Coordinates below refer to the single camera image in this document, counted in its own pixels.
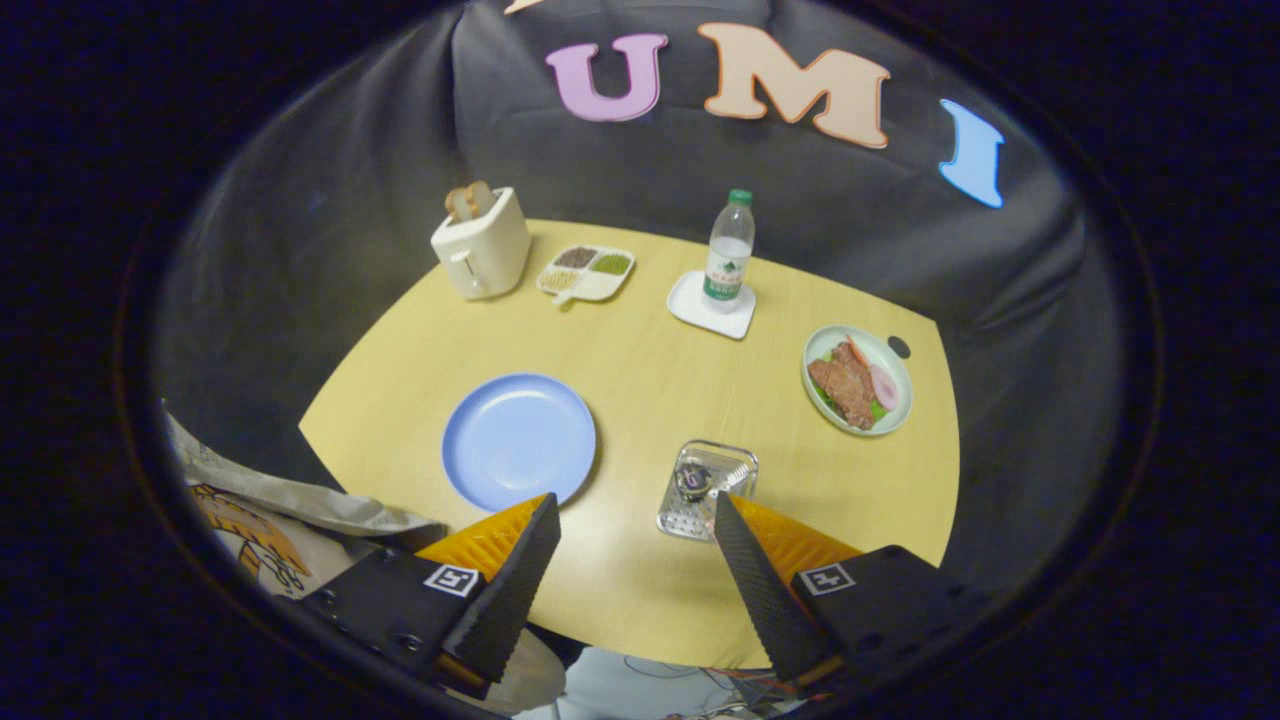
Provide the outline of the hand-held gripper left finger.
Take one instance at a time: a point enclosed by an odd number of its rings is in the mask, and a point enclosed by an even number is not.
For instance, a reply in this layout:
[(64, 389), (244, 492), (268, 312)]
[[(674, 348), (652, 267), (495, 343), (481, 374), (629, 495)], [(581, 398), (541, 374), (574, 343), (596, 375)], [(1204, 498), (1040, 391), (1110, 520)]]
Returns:
[(539, 495), (416, 553), (380, 547), (300, 611), (376, 664), (480, 698), (506, 674), (559, 541), (558, 498)]

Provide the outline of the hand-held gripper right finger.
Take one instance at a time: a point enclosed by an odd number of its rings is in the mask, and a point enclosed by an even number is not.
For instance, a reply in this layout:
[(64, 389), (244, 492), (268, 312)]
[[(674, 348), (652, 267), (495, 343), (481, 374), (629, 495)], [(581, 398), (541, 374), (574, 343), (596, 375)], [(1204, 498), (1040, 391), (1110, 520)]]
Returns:
[(712, 529), (774, 674), (797, 689), (901, 676), (988, 602), (902, 546), (860, 551), (737, 495), (717, 497)]

